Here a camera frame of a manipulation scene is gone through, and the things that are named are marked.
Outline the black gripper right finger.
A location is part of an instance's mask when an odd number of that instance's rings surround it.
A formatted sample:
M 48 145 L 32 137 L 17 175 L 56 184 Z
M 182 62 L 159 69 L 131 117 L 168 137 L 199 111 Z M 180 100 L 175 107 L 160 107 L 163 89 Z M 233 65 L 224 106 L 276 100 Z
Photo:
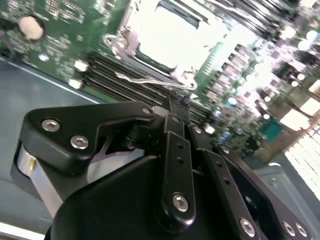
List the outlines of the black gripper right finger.
M 204 175 L 215 187 L 233 240 L 311 240 L 305 223 L 225 145 L 212 147 L 189 117 L 190 100 L 180 100 L 188 136 Z

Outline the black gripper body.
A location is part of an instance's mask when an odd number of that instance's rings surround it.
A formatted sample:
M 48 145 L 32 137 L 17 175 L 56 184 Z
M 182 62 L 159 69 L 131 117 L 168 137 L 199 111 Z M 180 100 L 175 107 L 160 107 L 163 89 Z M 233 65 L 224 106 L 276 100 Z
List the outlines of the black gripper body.
M 56 213 L 48 240 L 235 240 L 222 204 L 206 177 L 193 174 L 196 218 L 167 232 L 154 209 L 159 161 L 140 158 L 74 192 Z

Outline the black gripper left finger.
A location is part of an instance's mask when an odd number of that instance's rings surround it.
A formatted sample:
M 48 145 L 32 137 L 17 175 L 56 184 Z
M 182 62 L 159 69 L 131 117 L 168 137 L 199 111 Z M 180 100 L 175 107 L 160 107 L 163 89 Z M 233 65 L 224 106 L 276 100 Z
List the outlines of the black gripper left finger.
M 35 109 L 20 132 L 20 162 L 52 216 L 75 191 L 88 184 L 91 163 L 129 157 L 136 150 L 159 161 L 155 214 L 171 227 L 187 227 L 196 217 L 189 103 L 175 94 L 162 105 L 140 101 Z

